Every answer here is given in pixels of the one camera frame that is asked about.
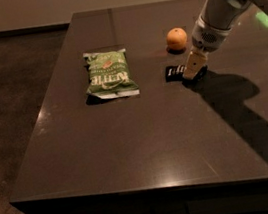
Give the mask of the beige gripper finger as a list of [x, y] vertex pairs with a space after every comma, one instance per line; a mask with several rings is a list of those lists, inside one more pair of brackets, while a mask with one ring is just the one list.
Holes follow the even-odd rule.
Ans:
[[192, 48], [188, 55], [182, 75], [184, 79], [193, 80], [208, 61], [208, 53], [196, 47]]

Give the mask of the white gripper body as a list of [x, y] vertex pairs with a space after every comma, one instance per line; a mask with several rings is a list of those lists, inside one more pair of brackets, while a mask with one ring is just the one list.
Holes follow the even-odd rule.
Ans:
[[206, 19], [199, 16], [192, 31], [193, 46], [206, 52], [219, 49], [232, 29], [231, 23], [223, 19]]

